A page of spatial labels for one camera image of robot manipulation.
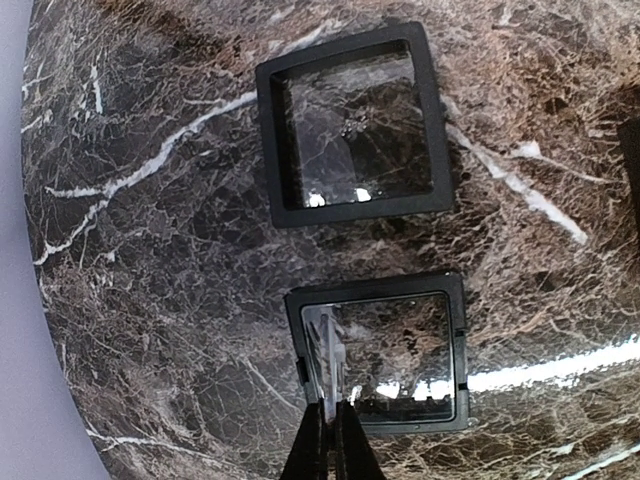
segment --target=round marble table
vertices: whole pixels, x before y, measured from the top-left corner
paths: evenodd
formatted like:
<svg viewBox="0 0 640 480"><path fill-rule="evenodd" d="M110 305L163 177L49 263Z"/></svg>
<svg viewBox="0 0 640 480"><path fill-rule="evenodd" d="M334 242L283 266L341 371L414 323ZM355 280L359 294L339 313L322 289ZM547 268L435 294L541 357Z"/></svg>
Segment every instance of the round marble table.
<svg viewBox="0 0 640 480"><path fill-rule="evenodd" d="M118 479L277 478L304 409L282 297L441 268L467 294L471 427L372 440L389 479L636 478L637 1L37 0L32 250L59 360ZM436 215L276 230L254 67L405 20L457 187Z"/></svg>

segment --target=dark brown marble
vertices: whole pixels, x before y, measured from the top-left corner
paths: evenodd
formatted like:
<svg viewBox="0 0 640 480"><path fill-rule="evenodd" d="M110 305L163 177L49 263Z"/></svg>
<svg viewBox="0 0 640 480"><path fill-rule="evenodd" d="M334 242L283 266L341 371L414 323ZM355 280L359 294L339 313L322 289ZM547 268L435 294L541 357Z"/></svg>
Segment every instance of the dark brown marble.
<svg viewBox="0 0 640 480"><path fill-rule="evenodd" d="M253 68L404 20L437 64L455 210L275 230ZM465 278L474 420L374 439L387 476L637 478L640 273L615 128L640 114L639 24L614 0L37 0L33 254L113 478L277 478L304 408L283 295L444 267Z"/></svg>

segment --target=white marble vein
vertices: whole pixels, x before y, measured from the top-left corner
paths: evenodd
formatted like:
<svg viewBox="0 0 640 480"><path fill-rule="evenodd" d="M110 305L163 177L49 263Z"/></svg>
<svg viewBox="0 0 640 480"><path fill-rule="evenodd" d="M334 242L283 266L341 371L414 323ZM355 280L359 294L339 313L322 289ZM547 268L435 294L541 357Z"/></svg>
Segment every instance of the white marble vein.
<svg viewBox="0 0 640 480"><path fill-rule="evenodd" d="M169 156L171 155L171 152L175 148L176 144L186 134L199 133L208 120L252 103L253 101L255 101L255 99L256 92L251 91L244 93L239 98L236 98L232 101L221 100L216 107L210 109L204 115L201 115L188 125L171 134L167 139L165 139L164 142L162 142L160 152L155 157L150 158L146 162L144 162L144 164L131 175L120 179L111 180L105 185L98 187L79 187L72 190L55 190L50 187L45 187L47 192L58 198L82 198L98 195L101 195L105 198L89 207L89 210L85 214L80 225L78 225L67 237L67 239L60 245L54 246L45 242L44 252L40 256L40 258L38 258L34 262L34 265L43 265L50 256L55 255L56 253L60 253L73 245L73 242L76 240L76 238L89 227L91 221L96 218L99 212L109 206L109 202L111 201L111 199L120 190L122 190L123 188L131 188L160 170L169 160Z"/></svg>
<svg viewBox="0 0 640 480"><path fill-rule="evenodd" d="M91 81L93 82L93 93L96 96L96 113L102 115L102 113L104 113L104 107L102 106L102 90L100 90L98 67L96 65L91 65Z"/></svg>
<svg viewBox="0 0 640 480"><path fill-rule="evenodd" d="M494 159L494 153L490 150L475 145L462 133L462 131L453 125L447 125L447 132L455 140L455 142L463 148L473 153L478 160L487 168L489 173L496 180L502 180L513 192L522 196L524 201L529 205L529 209L544 213L549 220L557 223L571 234L573 240L580 245L585 245L589 239L578 224L571 217L562 212L550 200L545 198L539 191L529 187L516 174L503 169Z"/></svg>
<svg viewBox="0 0 640 480"><path fill-rule="evenodd" d="M573 475L564 477L564 480L580 480L581 478L585 478L588 475L591 475L592 473L597 472L598 470L602 470L603 468L606 468L613 463L622 462L627 458L631 457L631 455L636 455L638 453L640 453L640 443L638 443L637 445L634 445L628 450L624 450L605 460L602 460L601 462L594 463L593 465L590 465L584 470L580 470L579 472L576 472Z"/></svg>
<svg viewBox="0 0 640 480"><path fill-rule="evenodd" d="M518 148L511 151L510 156L511 158L514 158L514 159L530 158L532 160L538 160L538 161L547 163L549 165L552 165L555 168L564 170L565 172L570 173L571 175L574 175L588 182L593 182L598 184L621 183L617 180L609 180L607 178L594 177L593 175L587 175L586 173L578 172L577 170L574 170L563 163L557 162L552 158L545 157L544 155L542 155L542 152L540 151L540 145L538 145L538 142L536 142L535 140L520 144Z"/></svg>
<svg viewBox="0 0 640 480"><path fill-rule="evenodd" d="M199 457L205 462L214 464L220 468L225 466L228 467L228 464L210 455L207 455L201 452L196 452L195 450L190 450L188 448L179 447L177 445L172 445L170 443L163 442L161 440L155 440L153 438L110 437L106 435L101 435L98 432L91 429L87 429L87 434L92 438L97 438L98 440L102 440L104 442L110 443L111 446L107 448L107 450L110 450L118 445L143 445L143 446L149 446L149 447L161 447L161 448L166 448L167 450L172 450L177 453L184 453L187 455L193 455L195 457Z"/></svg>

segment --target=black plastic frame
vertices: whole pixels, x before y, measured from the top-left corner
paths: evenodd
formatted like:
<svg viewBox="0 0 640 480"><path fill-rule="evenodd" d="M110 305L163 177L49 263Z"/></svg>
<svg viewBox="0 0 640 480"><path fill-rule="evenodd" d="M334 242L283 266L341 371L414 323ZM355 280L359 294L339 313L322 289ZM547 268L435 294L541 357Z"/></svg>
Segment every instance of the black plastic frame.
<svg viewBox="0 0 640 480"><path fill-rule="evenodd" d="M432 188L424 194L369 202L287 209L286 196L291 194L287 184L291 179L287 173L290 157L286 148L283 81L300 74L392 52L397 49L399 42L408 45L413 63L424 117ZM422 24L411 22L394 25L289 53L258 65L256 82L267 188L275 227L300 227L361 218L437 212L453 207L454 189L447 136L429 44Z"/></svg>
<svg viewBox="0 0 640 480"><path fill-rule="evenodd" d="M305 341L302 309L309 305L344 302L396 300L418 295L444 294L449 313L449 341L456 389L453 419L442 422L362 423L370 435L433 433L463 430L468 426L469 390L467 388L466 316L462 277L457 272L421 273L402 277L365 280L338 287L297 288L285 297L289 326L297 355L297 368L308 403L319 400L312 382L310 352Z"/></svg>

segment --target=gray wall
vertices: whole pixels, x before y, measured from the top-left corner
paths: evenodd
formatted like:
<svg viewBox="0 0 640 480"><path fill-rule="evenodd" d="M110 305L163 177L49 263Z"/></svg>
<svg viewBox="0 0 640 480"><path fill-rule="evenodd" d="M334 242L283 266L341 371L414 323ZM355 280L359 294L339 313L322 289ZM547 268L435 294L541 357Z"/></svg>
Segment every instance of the gray wall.
<svg viewBox="0 0 640 480"><path fill-rule="evenodd" d="M0 479L107 479L60 370L31 263L20 168L31 7L0 0Z"/></svg>

